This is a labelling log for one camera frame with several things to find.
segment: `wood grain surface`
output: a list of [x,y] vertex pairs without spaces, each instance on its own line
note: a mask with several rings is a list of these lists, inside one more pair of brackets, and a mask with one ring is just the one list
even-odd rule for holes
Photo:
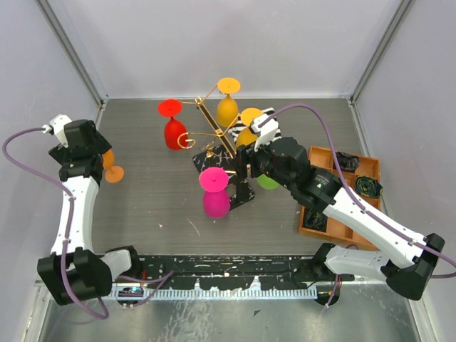
[[[238,100],[239,109],[265,109],[299,100]],[[344,99],[305,100],[323,114],[338,150],[361,153],[350,109]],[[214,221],[202,210],[203,190],[192,156],[209,142],[197,139],[191,150],[171,151],[164,141],[167,118],[158,100],[110,100],[100,125],[125,168],[117,184],[103,180],[93,214],[96,252],[132,244],[141,254],[312,254],[323,240],[297,232],[299,206],[283,188],[268,191],[250,180],[256,197]],[[218,100],[207,100],[215,114]],[[210,132],[196,105],[177,116],[189,131]],[[323,128],[303,109],[279,116],[283,136],[307,149],[328,147]]]

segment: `black and white striped object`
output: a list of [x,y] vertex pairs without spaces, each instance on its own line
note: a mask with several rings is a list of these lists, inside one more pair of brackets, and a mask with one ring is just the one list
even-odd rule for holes
[[[274,113],[273,108],[267,108],[262,110],[263,114],[271,115]],[[242,123],[241,116],[239,116],[239,120],[228,130],[228,133],[233,137],[234,143],[237,141],[237,137],[239,136],[240,132],[245,129],[247,126]],[[274,140],[277,138],[280,138],[282,135],[280,133],[280,126],[279,129],[277,130]]]

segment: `wooden tray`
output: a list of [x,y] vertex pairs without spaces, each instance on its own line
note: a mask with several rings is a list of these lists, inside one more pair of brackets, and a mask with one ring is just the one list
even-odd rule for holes
[[[343,172],[347,184],[354,189],[355,181],[358,176],[369,176],[380,181],[380,161],[365,157],[363,155],[357,155],[360,159],[360,166],[354,173]],[[338,175],[337,170],[333,165],[333,155],[331,150],[324,147],[311,146],[309,150],[309,160],[313,166],[321,167]],[[372,205],[373,207],[380,210],[380,198],[368,198],[361,196],[363,200]],[[364,239],[360,234],[354,232],[346,225],[336,221],[335,219],[328,218],[326,224],[326,231],[320,232],[315,229],[309,229],[304,227],[304,212],[305,207],[301,207],[301,214],[299,217],[298,232],[301,234],[309,235],[319,239],[326,239],[336,244],[357,244],[361,249],[376,250],[373,244],[368,240]]]

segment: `scratched floor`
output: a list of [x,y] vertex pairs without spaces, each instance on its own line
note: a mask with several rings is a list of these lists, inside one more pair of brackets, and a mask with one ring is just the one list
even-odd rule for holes
[[[239,109],[269,108],[297,100],[238,100]],[[263,190],[251,181],[255,199],[214,222],[202,210],[203,191],[192,156],[200,151],[171,151],[165,146],[167,122],[156,100],[111,100],[100,131],[125,168],[122,182],[103,181],[93,217],[97,252],[132,244],[141,254],[312,254],[323,241],[296,232],[299,206],[289,192]],[[358,136],[344,99],[306,100],[326,119],[339,150],[359,153]],[[208,102],[215,113],[217,101]],[[189,105],[177,117],[193,132],[210,132],[207,121]],[[283,136],[298,143],[328,146],[320,123],[309,111],[279,116]],[[205,139],[198,140],[203,146]]]
[[[99,309],[92,301],[90,307]],[[154,301],[134,310],[108,302],[110,318],[88,325],[77,306],[52,303],[39,342],[414,342],[408,301],[385,285],[344,284],[329,310],[314,301]]]

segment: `wall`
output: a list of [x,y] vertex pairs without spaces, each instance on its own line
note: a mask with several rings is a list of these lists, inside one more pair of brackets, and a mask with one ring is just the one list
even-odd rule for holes
[[[49,28],[35,1],[4,2],[0,11],[0,141],[41,127],[59,113],[94,118],[96,104]],[[47,156],[56,139],[33,133],[11,144],[11,154],[57,177]],[[37,278],[36,262],[56,238],[61,191],[0,156],[0,331],[19,341]]]
[[111,98],[194,97],[226,76],[241,97],[311,98],[353,92],[399,0],[60,2]]
[[[389,213],[446,239],[456,258],[456,2],[417,0],[361,95],[373,155],[381,159]],[[436,273],[454,271],[440,261]],[[428,308],[439,341],[454,341],[456,282],[433,280]]]

